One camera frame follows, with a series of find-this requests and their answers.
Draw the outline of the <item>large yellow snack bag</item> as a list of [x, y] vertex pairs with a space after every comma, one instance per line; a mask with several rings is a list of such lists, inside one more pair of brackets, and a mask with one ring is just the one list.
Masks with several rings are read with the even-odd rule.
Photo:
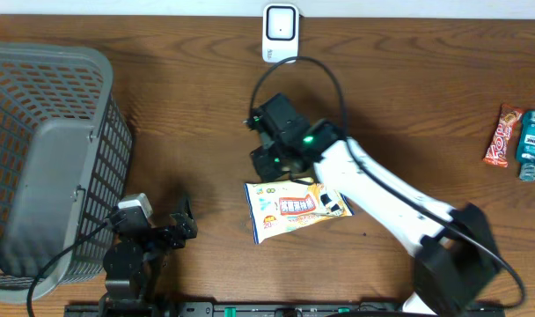
[[244, 191], [255, 244], [332, 218], [354, 215], [344, 195], [309, 177], [246, 183]]

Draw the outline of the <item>red chocolate bar wrapper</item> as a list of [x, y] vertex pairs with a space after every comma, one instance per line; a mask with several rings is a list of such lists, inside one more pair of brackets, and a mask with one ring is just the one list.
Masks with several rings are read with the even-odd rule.
[[492, 140], [483, 161], [491, 166], [507, 167], [507, 151], [514, 127], [520, 122], [524, 110], [509, 104], [502, 104], [499, 119]]

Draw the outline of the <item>teal mouthwash bottle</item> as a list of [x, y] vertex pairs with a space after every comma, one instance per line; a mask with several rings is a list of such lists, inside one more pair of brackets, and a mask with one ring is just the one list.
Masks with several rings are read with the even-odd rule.
[[535, 181], [535, 110], [524, 114], [516, 158], [520, 163], [519, 179]]

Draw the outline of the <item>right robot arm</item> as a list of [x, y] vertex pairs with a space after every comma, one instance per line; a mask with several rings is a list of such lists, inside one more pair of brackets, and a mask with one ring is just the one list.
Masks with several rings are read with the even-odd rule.
[[410, 313], [464, 316], [502, 266], [486, 215], [473, 204], [457, 210], [405, 183], [332, 122], [315, 124], [276, 94], [251, 110], [246, 126], [260, 135], [251, 153], [263, 181], [311, 167], [329, 188], [361, 207], [414, 258]]

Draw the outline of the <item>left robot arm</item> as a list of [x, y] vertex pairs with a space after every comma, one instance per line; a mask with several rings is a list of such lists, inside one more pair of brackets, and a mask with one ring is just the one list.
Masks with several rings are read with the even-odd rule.
[[152, 215], [144, 193], [124, 197], [110, 215], [109, 223], [119, 242], [104, 255], [106, 294], [99, 301], [99, 316], [179, 314], [175, 304], [155, 295], [155, 287], [166, 256], [197, 236], [190, 199], [182, 196], [169, 215], [170, 225], [153, 225]]

